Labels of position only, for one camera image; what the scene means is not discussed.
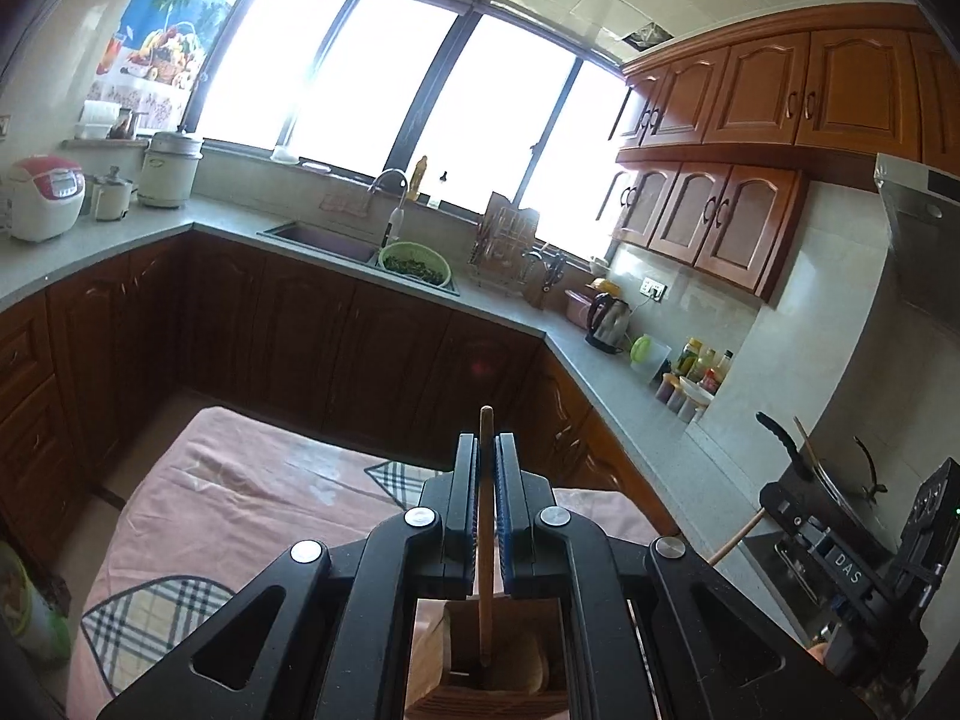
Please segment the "drawer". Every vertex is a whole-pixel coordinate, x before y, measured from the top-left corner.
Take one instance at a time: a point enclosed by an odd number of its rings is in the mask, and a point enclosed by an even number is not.
[[[0,314],[0,422],[54,372],[43,293]]]
[[[51,376],[0,422],[0,505],[20,541],[50,565],[84,499],[83,477]]]

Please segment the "electric kettle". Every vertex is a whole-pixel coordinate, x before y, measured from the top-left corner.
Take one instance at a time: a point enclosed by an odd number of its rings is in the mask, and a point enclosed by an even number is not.
[[[621,351],[617,347],[630,322],[630,306],[610,293],[600,293],[587,311],[587,343],[607,354]]]

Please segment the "white rice cooker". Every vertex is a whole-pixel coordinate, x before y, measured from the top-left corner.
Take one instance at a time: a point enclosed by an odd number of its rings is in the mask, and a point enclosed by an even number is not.
[[[190,199],[203,138],[186,132],[157,132],[143,160],[137,197],[141,205],[179,208]]]
[[[54,156],[32,156],[13,163],[10,234],[21,241],[46,241],[69,230],[83,205],[83,168]]]

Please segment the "countertop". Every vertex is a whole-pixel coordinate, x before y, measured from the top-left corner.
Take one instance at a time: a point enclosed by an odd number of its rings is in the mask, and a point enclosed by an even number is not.
[[[244,242],[544,338],[700,554],[714,552],[754,514],[757,506],[704,454],[688,434],[688,425],[637,379],[626,355],[611,356],[594,349],[584,343],[583,330],[560,314],[534,309],[521,298],[482,286],[465,274],[455,274],[460,295],[450,295],[258,234],[285,221],[289,218],[192,197],[179,209],[134,204],[124,220],[112,223],[81,218],[70,231],[41,244],[0,241],[0,312],[76,271],[189,229]],[[741,550],[733,550],[718,569],[776,624],[795,635]]]

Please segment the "cabinet door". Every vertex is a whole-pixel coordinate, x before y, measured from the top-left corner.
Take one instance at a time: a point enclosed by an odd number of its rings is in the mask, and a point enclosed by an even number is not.
[[[333,375],[323,432],[366,450],[404,441],[440,350],[450,309],[359,283]]]
[[[960,175],[960,68],[936,35],[911,32],[920,88],[923,162]]]
[[[642,146],[703,141],[729,52],[724,47],[670,65],[659,84]]]
[[[0,314],[0,421],[53,372],[47,301],[37,293]]]
[[[586,396],[546,346],[517,397],[514,438],[520,467],[558,484],[568,472],[570,446],[590,410]]]
[[[653,488],[640,475],[595,410],[584,420],[573,449],[575,461],[565,480],[566,487],[619,490],[643,512],[661,536],[680,533],[670,512],[656,497]]]
[[[730,165],[683,163],[650,248],[693,264],[716,215]]]
[[[56,379],[0,423],[0,503],[18,541],[51,565],[85,502]]]
[[[254,405],[320,427],[353,285],[349,276],[267,256],[253,324]]]
[[[100,479],[124,437],[121,388],[130,260],[114,257],[51,286],[50,331],[70,437]]]
[[[196,236],[190,248],[181,379],[244,402],[263,252],[213,235]]]
[[[704,143],[793,143],[809,53],[809,32],[733,46]]]
[[[480,408],[493,406],[498,433],[541,342],[493,322],[454,313],[421,396],[409,445],[416,461],[453,466],[461,433],[476,433]]]
[[[653,114],[656,91],[666,76],[666,70],[666,67],[655,68],[649,73],[627,79],[627,97],[624,98],[620,115],[611,132],[611,139],[617,141],[620,148],[638,146],[643,139],[643,133]]]
[[[797,181],[793,170],[735,166],[697,257],[698,271],[755,290]]]
[[[906,32],[813,32],[796,142],[918,159],[917,79]]]
[[[624,208],[613,237],[639,247],[650,244],[679,170],[679,162],[648,162],[637,171],[634,186],[620,201]]]
[[[136,424],[143,424],[176,381],[185,237],[169,238],[133,250],[130,286],[134,299],[130,397]]]

